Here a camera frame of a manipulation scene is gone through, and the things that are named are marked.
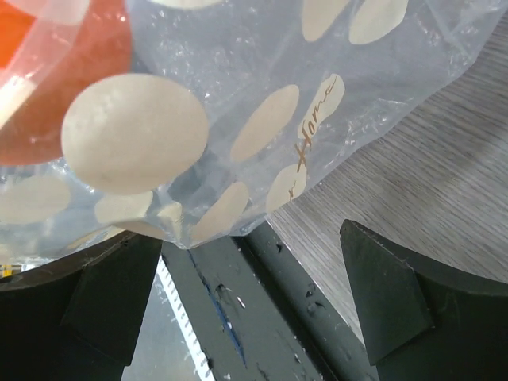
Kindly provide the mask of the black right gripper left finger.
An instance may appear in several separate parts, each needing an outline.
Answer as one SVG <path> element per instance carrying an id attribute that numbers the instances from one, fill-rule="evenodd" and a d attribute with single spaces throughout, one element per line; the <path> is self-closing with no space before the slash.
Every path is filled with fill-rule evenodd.
<path id="1" fill-rule="evenodd" d="M 3 380 L 119 380 L 133 360 L 159 239 L 123 232 L 1 280 Z"/>

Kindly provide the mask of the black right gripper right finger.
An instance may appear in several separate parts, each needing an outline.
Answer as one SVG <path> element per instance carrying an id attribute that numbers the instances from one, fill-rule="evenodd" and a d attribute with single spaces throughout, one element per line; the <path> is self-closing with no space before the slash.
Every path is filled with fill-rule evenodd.
<path id="1" fill-rule="evenodd" d="M 381 380 L 505 380 L 507 285 L 402 247 L 356 221 L 341 249 Z"/>

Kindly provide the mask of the clear zip top bag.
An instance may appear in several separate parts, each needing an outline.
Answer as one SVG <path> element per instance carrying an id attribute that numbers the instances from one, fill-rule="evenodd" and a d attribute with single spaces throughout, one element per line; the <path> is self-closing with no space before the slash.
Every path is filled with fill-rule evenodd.
<path id="1" fill-rule="evenodd" d="M 129 230 L 250 233 L 461 76 L 504 1 L 124 1 L 128 72 L 70 104 L 62 156 L 1 163 L 1 261 Z"/>

